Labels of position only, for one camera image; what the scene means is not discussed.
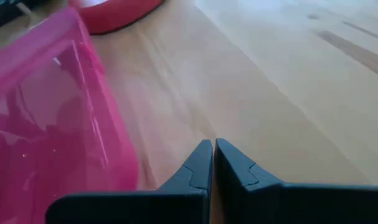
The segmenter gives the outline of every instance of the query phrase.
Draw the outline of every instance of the wooden table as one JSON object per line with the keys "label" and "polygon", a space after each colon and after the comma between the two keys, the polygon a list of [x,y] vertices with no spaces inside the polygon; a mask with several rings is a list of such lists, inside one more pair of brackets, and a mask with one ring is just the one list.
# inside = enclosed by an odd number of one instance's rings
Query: wooden table
{"label": "wooden table", "polygon": [[[0,47],[26,25],[2,27]],[[141,188],[205,138],[283,180],[378,184],[378,0],[170,0],[93,41]]]}

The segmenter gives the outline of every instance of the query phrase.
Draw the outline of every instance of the black object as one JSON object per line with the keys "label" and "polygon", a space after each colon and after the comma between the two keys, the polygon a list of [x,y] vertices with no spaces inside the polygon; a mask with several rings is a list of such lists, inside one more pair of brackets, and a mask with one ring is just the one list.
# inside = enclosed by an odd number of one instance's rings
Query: black object
{"label": "black object", "polygon": [[215,174],[226,224],[378,223],[378,187],[288,184],[224,139]]}
{"label": "black object", "polygon": [[46,0],[0,0],[0,27],[22,15],[16,7],[16,4],[20,2],[32,9]]}
{"label": "black object", "polygon": [[46,213],[47,224],[182,223],[210,218],[212,144],[203,140],[158,190],[68,195]]}

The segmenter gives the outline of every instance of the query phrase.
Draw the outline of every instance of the pink plastic container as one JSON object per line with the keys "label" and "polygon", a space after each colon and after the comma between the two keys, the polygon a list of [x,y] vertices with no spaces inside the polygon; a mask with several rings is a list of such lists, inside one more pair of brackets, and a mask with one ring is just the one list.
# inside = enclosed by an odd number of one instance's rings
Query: pink plastic container
{"label": "pink plastic container", "polygon": [[0,51],[0,223],[44,223],[65,194],[135,190],[138,164],[74,9]]}

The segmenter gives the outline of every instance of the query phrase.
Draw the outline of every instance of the red object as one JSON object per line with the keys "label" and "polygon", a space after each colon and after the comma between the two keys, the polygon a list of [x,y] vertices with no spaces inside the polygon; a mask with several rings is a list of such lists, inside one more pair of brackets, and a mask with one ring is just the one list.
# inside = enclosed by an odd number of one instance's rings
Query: red object
{"label": "red object", "polygon": [[165,0],[70,0],[91,34],[105,34],[128,26]]}

